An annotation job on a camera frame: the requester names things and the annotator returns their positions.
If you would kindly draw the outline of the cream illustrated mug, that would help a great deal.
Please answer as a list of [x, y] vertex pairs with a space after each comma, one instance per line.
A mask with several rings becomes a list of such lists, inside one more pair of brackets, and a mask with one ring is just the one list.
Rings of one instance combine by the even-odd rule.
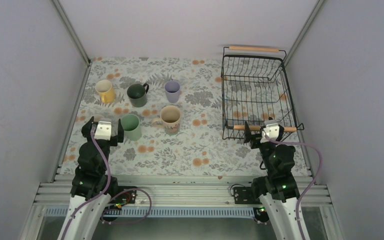
[[168, 135], [176, 135], [180, 131], [182, 112], [174, 105], [167, 105], [160, 111], [159, 117], [151, 121], [151, 126], [163, 129]]

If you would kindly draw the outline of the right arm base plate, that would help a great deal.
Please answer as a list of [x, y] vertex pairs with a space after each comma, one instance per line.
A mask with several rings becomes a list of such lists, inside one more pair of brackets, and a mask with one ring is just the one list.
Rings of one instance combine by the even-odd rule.
[[253, 195], [250, 187], [235, 186], [232, 189], [234, 202], [236, 205], [261, 205], [259, 198]]

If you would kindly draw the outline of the green plastic tumbler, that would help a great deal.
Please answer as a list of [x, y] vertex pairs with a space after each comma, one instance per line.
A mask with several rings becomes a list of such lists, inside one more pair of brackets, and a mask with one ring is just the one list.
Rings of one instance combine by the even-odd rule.
[[140, 119], [134, 114], [127, 114], [121, 118], [124, 137], [130, 141], [138, 141], [142, 137]]

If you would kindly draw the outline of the light green mug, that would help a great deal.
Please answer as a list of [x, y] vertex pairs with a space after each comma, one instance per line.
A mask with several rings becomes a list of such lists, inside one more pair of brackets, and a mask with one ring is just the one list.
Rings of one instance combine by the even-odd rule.
[[101, 114], [95, 114], [91, 118], [93, 118], [94, 122], [99, 122], [102, 118], [104, 118], [104, 116]]

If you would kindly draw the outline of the yellow mug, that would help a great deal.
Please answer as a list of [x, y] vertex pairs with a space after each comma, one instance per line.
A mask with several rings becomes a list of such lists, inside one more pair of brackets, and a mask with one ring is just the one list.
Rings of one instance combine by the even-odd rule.
[[113, 103], [116, 99], [115, 89], [110, 80], [103, 79], [95, 84], [95, 91], [98, 93], [103, 104]]

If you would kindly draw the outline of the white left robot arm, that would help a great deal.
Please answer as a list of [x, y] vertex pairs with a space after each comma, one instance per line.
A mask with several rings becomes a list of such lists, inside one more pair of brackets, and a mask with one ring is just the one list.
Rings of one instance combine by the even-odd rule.
[[60, 240], [90, 240], [107, 203], [119, 197], [118, 180], [111, 175], [111, 147], [124, 140], [124, 130], [118, 125], [113, 134], [112, 120], [91, 117], [81, 128], [86, 142], [78, 151], [78, 166], [72, 180], [70, 199]]

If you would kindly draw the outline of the lavender plastic tumbler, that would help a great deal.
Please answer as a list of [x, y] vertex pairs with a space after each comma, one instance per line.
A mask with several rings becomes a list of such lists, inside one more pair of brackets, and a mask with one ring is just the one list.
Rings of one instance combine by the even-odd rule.
[[176, 103], [180, 98], [181, 86], [177, 81], [171, 80], [164, 85], [165, 95], [170, 103]]

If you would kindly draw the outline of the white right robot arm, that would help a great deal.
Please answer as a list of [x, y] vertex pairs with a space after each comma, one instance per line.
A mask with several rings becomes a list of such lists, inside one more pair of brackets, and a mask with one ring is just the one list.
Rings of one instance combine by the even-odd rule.
[[244, 143], [259, 150], [260, 166], [266, 171], [265, 176], [251, 183], [252, 200], [263, 205], [278, 240], [308, 240], [301, 208], [303, 194], [292, 174], [298, 143], [281, 140], [284, 132], [291, 132], [292, 128], [269, 120], [263, 126], [245, 122], [243, 130]]

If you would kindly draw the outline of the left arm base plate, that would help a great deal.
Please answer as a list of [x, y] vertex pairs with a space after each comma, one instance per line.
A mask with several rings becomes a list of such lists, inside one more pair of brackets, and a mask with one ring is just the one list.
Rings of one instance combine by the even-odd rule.
[[123, 194], [118, 195], [115, 197], [111, 203], [115, 205], [128, 205], [128, 204], [134, 204], [136, 202], [136, 186], [119, 186], [118, 190], [115, 192], [116, 194], [119, 194], [125, 190], [130, 189], [129, 191], [126, 191]]

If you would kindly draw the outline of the dark green mug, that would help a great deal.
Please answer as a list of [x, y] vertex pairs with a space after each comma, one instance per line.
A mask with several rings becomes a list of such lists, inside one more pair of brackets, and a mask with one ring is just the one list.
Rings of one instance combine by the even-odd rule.
[[149, 91], [149, 85], [144, 84], [133, 84], [127, 89], [127, 96], [130, 103], [135, 108], [141, 108], [147, 103], [147, 93]]

